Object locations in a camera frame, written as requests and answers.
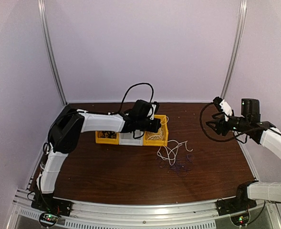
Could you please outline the white bin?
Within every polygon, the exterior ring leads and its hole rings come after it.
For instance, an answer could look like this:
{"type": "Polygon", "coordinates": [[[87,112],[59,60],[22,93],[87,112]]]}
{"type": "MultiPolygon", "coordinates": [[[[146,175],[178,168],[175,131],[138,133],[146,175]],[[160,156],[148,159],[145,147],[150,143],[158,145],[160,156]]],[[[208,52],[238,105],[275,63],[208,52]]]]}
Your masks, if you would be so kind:
{"type": "Polygon", "coordinates": [[[119,134],[119,145],[123,146],[142,146],[143,137],[134,139],[132,133],[120,133],[119,134]]]}

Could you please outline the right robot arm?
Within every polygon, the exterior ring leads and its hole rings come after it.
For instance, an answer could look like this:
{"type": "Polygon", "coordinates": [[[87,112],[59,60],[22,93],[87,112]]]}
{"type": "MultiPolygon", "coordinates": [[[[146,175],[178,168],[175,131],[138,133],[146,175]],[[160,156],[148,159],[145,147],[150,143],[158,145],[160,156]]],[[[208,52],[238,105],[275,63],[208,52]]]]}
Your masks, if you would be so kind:
{"type": "MultiPolygon", "coordinates": [[[[211,102],[218,111],[212,115],[212,120],[203,122],[200,127],[211,128],[217,135],[226,136],[228,132],[235,135],[228,139],[215,139],[206,131],[205,136],[215,142],[229,142],[241,135],[246,135],[258,145],[270,150],[281,160],[281,131],[269,121],[261,121],[260,102],[257,99],[243,98],[241,100],[241,116],[235,116],[233,109],[226,100],[215,97],[211,102]]],[[[243,210],[250,206],[251,201],[265,200],[281,203],[281,182],[247,182],[237,188],[236,197],[232,200],[235,210],[243,210]]]]}

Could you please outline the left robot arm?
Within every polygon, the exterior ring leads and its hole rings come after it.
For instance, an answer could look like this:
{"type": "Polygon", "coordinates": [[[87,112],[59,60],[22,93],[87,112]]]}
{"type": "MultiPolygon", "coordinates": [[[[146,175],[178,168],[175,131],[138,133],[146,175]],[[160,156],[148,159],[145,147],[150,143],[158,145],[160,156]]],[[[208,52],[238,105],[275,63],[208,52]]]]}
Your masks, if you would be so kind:
{"type": "Polygon", "coordinates": [[[155,117],[158,102],[137,100],[125,112],[92,113],[65,106],[51,125],[43,146],[40,173],[34,186],[35,200],[46,212],[56,208],[55,183],[66,157],[73,152],[81,133],[110,131],[114,133],[158,132],[161,120],[155,117]]]}

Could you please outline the yellow bin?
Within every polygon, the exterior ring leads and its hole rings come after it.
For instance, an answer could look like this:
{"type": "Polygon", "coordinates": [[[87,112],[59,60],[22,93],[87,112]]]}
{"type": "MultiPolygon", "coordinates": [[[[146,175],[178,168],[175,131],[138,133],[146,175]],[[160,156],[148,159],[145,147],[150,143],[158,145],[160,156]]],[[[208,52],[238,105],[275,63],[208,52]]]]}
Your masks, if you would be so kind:
{"type": "Polygon", "coordinates": [[[119,133],[113,131],[96,131],[95,142],[97,144],[119,145],[119,133]]]}
{"type": "Polygon", "coordinates": [[[156,114],[155,118],[160,119],[161,127],[157,133],[145,132],[143,145],[144,146],[167,146],[168,143],[168,116],[164,114],[156,114]]]}

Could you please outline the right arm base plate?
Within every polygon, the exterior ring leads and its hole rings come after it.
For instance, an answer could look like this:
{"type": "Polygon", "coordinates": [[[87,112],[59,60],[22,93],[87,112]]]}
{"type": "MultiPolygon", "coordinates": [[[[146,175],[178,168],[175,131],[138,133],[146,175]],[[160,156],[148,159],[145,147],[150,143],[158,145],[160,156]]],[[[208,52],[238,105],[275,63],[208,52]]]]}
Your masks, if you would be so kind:
{"type": "Polygon", "coordinates": [[[251,199],[242,200],[237,197],[229,198],[229,199],[219,198],[216,201],[216,208],[219,216],[246,211],[256,206],[257,203],[255,200],[251,200],[251,199]]]}

